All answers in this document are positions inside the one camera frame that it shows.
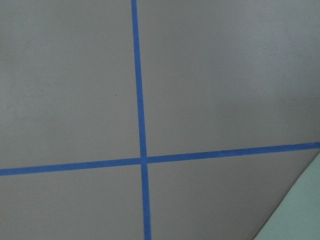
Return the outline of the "olive green long-sleeve shirt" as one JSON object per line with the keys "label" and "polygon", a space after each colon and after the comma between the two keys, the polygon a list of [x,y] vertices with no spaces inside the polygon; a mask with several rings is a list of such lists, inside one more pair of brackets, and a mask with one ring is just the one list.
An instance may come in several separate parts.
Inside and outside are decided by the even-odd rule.
{"label": "olive green long-sleeve shirt", "polygon": [[320,238],[320,156],[317,155],[283,196],[255,240]]}

